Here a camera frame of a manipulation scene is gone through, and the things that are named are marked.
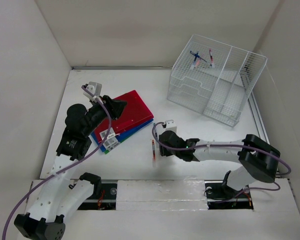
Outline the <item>red plastic folder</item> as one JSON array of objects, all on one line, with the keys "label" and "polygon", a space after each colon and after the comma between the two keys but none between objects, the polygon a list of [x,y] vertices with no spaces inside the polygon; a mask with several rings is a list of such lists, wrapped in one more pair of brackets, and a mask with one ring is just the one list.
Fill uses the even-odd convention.
[{"label": "red plastic folder", "polygon": [[111,132],[107,140],[154,119],[154,115],[136,90],[120,95],[115,100],[126,101],[127,106],[120,118],[111,121]]}]

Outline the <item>orange red gel pen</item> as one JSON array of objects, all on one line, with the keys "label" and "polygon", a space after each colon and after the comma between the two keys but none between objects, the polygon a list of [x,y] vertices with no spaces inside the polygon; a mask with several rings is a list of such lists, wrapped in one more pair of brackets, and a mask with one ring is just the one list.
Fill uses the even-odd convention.
[{"label": "orange red gel pen", "polygon": [[155,168],[157,166],[157,162],[156,162],[156,146],[155,146],[155,141],[153,139],[151,140],[151,147],[152,147],[152,166]]}]

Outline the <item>blue cap gel pen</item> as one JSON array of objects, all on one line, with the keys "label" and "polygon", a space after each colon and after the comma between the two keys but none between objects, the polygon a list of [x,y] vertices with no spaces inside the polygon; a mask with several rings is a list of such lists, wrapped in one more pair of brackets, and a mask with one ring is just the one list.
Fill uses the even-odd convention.
[{"label": "blue cap gel pen", "polygon": [[194,56],[194,60],[190,66],[190,70],[194,70],[195,68],[197,68],[197,66],[199,65],[200,63],[200,56],[199,56],[199,53],[192,53],[192,55]]}]

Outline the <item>pink highlighter pen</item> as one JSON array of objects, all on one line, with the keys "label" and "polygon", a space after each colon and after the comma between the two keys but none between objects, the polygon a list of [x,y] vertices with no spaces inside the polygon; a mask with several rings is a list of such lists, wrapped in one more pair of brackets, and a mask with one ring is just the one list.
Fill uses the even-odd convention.
[{"label": "pink highlighter pen", "polygon": [[190,66],[190,70],[197,68],[198,65],[200,64],[200,61],[201,61],[201,59],[199,57],[195,57],[194,61],[192,62],[191,66]]}]

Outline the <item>dark blue clip pen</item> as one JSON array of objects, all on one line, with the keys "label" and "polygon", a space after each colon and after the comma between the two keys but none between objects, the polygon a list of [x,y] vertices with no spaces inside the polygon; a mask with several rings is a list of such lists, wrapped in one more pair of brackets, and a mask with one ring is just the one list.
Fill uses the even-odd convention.
[{"label": "dark blue clip pen", "polygon": [[190,50],[189,52],[190,52],[191,55],[194,56],[194,58],[195,58],[195,57],[198,57],[198,58],[200,58],[201,61],[204,61],[204,62],[207,63],[207,61],[206,61],[205,59],[203,59],[203,58],[199,55],[199,52],[198,52],[198,51],[195,53],[195,52],[193,52],[193,51]]}]

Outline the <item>dark red gel pen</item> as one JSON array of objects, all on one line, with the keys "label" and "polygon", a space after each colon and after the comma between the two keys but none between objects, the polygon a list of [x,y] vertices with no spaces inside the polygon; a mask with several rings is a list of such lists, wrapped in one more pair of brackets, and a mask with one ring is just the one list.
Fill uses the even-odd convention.
[{"label": "dark red gel pen", "polygon": [[209,56],[210,56],[210,67],[212,69],[215,68],[215,63],[214,63],[214,58],[213,58],[213,53],[212,53],[212,49],[210,48],[209,49]]}]

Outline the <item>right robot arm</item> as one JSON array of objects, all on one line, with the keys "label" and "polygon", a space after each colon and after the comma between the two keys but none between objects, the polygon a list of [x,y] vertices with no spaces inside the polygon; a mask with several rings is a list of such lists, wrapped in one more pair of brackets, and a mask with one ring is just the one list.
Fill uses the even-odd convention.
[{"label": "right robot arm", "polygon": [[256,181],[275,182],[280,152],[253,134],[232,142],[212,142],[199,138],[184,140],[174,131],[166,130],[159,135],[158,142],[161,156],[173,155],[185,162],[214,160],[240,164],[236,170],[226,172],[222,180],[220,188],[228,199]]}]

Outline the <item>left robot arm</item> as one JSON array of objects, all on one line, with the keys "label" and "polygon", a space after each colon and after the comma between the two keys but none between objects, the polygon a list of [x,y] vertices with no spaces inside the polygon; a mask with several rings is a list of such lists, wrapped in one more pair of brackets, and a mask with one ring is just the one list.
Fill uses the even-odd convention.
[{"label": "left robot arm", "polygon": [[65,234],[66,222],[88,198],[101,194],[101,178],[84,173],[72,189],[71,178],[92,144],[90,134],[107,119],[117,120],[127,102],[109,96],[92,97],[92,107],[83,104],[70,106],[66,113],[65,130],[56,150],[51,173],[44,181],[34,204],[25,214],[18,214],[15,227],[30,240],[60,240]]}]

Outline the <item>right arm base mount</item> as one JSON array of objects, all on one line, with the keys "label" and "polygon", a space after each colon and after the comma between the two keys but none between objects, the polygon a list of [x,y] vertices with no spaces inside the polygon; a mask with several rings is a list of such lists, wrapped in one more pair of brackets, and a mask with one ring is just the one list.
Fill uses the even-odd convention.
[{"label": "right arm base mount", "polygon": [[203,195],[207,200],[208,210],[252,210],[254,208],[251,194],[230,188],[228,177],[230,170],[221,181],[206,181]]}]

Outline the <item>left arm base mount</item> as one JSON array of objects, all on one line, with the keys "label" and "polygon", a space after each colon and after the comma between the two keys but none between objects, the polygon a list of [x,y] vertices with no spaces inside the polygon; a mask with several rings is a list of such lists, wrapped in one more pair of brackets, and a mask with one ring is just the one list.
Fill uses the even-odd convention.
[{"label": "left arm base mount", "polygon": [[79,180],[90,182],[93,185],[93,193],[78,207],[78,210],[111,211],[116,209],[117,181],[103,181],[100,176],[87,172],[82,174]]}]

